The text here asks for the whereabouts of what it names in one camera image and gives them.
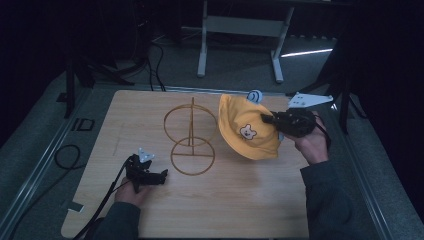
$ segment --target black cable on floor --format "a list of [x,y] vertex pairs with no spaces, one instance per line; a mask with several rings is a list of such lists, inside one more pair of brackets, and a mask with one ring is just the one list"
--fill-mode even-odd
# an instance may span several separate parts
[[[64,166],[64,165],[62,165],[61,163],[59,163],[59,160],[58,160],[58,154],[59,154],[59,152],[60,151],[62,151],[63,149],[65,149],[65,148],[69,148],[69,147],[71,147],[71,148],[74,148],[74,149],[76,149],[77,150],[77,156],[75,157],[75,160],[74,160],[74,162],[72,163],[72,165],[70,166],[70,167],[66,167],[66,166]],[[12,230],[12,233],[10,234],[10,237],[9,237],[9,240],[12,240],[13,238],[14,238],[14,236],[15,236],[15,233],[16,233],[16,230],[18,229],[18,227],[19,227],[19,224],[22,222],[22,220],[24,219],[24,217],[31,211],[31,209],[53,188],[53,187],[55,187],[60,181],[62,181],[63,180],[63,178],[65,178],[66,177],[66,175],[68,175],[68,173],[70,172],[70,171],[72,171],[72,170],[76,170],[76,169],[80,169],[80,168],[83,168],[83,167],[85,167],[85,164],[82,164],[82,165],[79,165],[79,166],[76,166],[77,165],[77,163],[78,163],[78,161],[80,160],[80,157],[81,157],[81,150],[80,150],[80,148],[77,146],[77,145],[74,145],[74,144],[69,144],[69,145],[64,145],[64,146],[62,146],[62,147],[60,147],[59,149],[57,149],[56,150],[56,152],[55,152],[55,154],[54,154],[54,161],[55,161],[55,163],[57,164],[57,166],[59,167],[59,168],[61,168],[61,169],[65,169],[66,170],[66,172],[65,173],[63,173],[58,179],[56,179],[56,181],[52,184],[52,185],[50,185],[46,190],[44,190],[44,192],[42,192],[41,194],[40,194],[40,196],[38,196],[36,199],[35,199],[35,201],[31,204],[31,205],[29,205],[29,207],[22,213],[22,215],[21,215],[21,217],[19,218],[19,220],[17,221],[17,223],[16,223],[16,225],[15,225],[15,227],[13,228],[13,230]]]
[[142,58],[142,59],[134,60],[134,62],[135,62],[135,65],[128,68],[121,69],[121,70],[117,70],[115,71],[115,73],[118,74],[119,76],[123,76],[123,75],[130,74],[136,71],[140,71],[146,67],[147,60]]
[[160,54],[158,63],[156,64],[156,69],[155,70],[152,69],[152,64],[150,62],[150,59],[147,59],[147,66],[149,66],[149,83],[150,83],[150,89],[152,91],[154,91],[154,89],[153,89],[153,82],[152,81],[153,81],[153,76],[155,76],[156,77],[156,80],[159,83],[159,86],[160,86],[162,92],[166,92],[165,85],[163,85],[163,83],[162,83],[162,81],[161,81],[161,79],[159,77],[159,66],[160,66],[160,63],[162,62],[162,58],[163,58],[163,48],[161,46],[159,46],[158,44],[153,43],[153,42],[152,42],[152,45],[155,46],[155,47],[157,47],[157,48],[159,48],[159,50],[161,51],[161,54]]

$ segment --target metal stand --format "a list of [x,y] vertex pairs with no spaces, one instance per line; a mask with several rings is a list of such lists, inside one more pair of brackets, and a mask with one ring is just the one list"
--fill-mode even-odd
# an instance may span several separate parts
[[118,74],[111,72],[104,66],[96,63],[87,57],[68,57],[66,60],[66,94],[63,102],[66,102],[66,113],[64,118],[69,118],[75,107],[75,75],[83,87],[93,87],[95,80],[93,79],[89,66],[96,72],[103,74],[105,77],[120,84],[133,86],[133,82],[122,79]]
[[277,37],[278,44],[275,50],[271,51],[271,61],[274,68],[275,81],[284,81],[280,65],[280,53],[283,47],[294,7],[290,7],[284,21],[245,19],[233,17],[210,16],[207,11],[208,1],[203,1],[203,21],[202,21],[202,47],[200,49],[199,66],[197,76],[204,77],[206,72],[208,32],[234,33],[245,35],[256,35],[265,37]]

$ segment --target wooden table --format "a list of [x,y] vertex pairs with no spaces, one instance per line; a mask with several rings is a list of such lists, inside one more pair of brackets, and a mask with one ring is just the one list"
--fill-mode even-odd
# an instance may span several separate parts
[[[230,148],[218,129],[210,141],[215,161],[207,172],[188,176],[171,164],[175,143],[165,134],[165,115],[194,98],[195,104],[218,118],[220,96],[118,91],[73,199],[85,207],[80,213],[68,212],[63,236],[73,237],[85,226],[124,161],[142,147],[156,155],[152,172],[169,169],[169,173],[165,185],[156,186],[142,208],[140,237],[307,237],[305,187],[299,171],[307,163],[290,140],[282,142],[278,159],[253,161]],[[287,101],[284,96],[265,96],[262,104],[269,110],[282,111]],[[176,139],[187,137],[188,113],[175,111],[167,120],[167,129]],[[194,135],[203,138],[215,129],[213,117],[200,111],[194,113],[193,126]],[[186,171],[198,171],[209,163],[187,157],[176,164]],[[113,195],[101,216],[112,202]]]

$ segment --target gray floor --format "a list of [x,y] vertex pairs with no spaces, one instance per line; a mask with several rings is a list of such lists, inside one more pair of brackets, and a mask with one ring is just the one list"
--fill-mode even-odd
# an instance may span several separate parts
[[[165,38],[155,41],[164,49],[159,74],[169,91],[194,88],[224,92],[252,89],[281,94],[293,92],[315,81],[328,56],[328,53],[317,53],[282,58],[285,81],[277,84],[269,57],[269,50],[274,44],[272,40],[266,39],[258,44],[230,45],[225,43],[225,39],[212,36],[206,76],[197,78],[200,40],[198,35],[192,36],[189,33],[187,36],[178,46]],[[327,49],[334,43],[322,39],[288,38],[283,53]],[[152,64],[155,65],[159,57],[159,49],[152,47]],[[126,65],[128,63],[120,62],[120,66]],[[20,202],[18,200],[33,201],[64,173],[52,160],[59,146],[76,144],[81,148],[78,164],[88,160],[116,90],[149,90],[147,70],[130,75],[126,79],[136,82],[134,87],[116,85],[99,75],[96,75],[97,83],[93,89],[78,87],[78,108],[68,120],[63,119],[64,104],[56,102],[58,94],[65,91],[65,76],[62,74],[52,81],[19,129],[0,149],[0,164],[4,166],[0,168],[1,231],[10,230],[16,222],[10,221],[16,219],[13,215],[19,215],[31,203],[22,201],[22,205],[19,205],[16,204]],[[317,89],[315,93],[322,93],[322,90]],[[369,239],[424,239],[423,224],[403,191],[370,123],[351,112],[348,120],[349,135],[346,136],[337,124],[338,111],[324,105],[317,107],[317,110],[324,117],[333,139],[330,155],[337,163],[346,191],[355,200],[361,218],[358,224],[365,235]],[[76,118],[95,120],[94,129],[89,132],[72,131]],[[71,165],[75,156],[74,151],[66,150],[58,157],[64,165]],[[36,169],[45,169],[45,172],[34,175]],[[41,198],[20,223],[14,239],[64,239],[60,229],[82,173],[82,169],[71,171]]]

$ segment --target person's arm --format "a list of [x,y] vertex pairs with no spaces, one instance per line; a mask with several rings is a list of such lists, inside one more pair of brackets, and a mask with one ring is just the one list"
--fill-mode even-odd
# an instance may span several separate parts
[[301,169],[306,186],[310,239],[364,239],[355,227],[352,200],[343,190],[331,161]]
[[[317,123],[325,130],[322,121]],[[295,142],[310,166],[301,169],[306,186],[306,210],[309,238],[364,239],[355,228],[355,210],[352,200],[343,190],[337,173],[328,161],[325,134],[315,128],[302,138],[287,136]]]
[[133,240],[138,238],[140,207],[150,191],[150,186],[144,186],[137,194],[134,186],[127,178],[115,194],[115,203],[109,209],[106,217],[95,229],[93,240]]

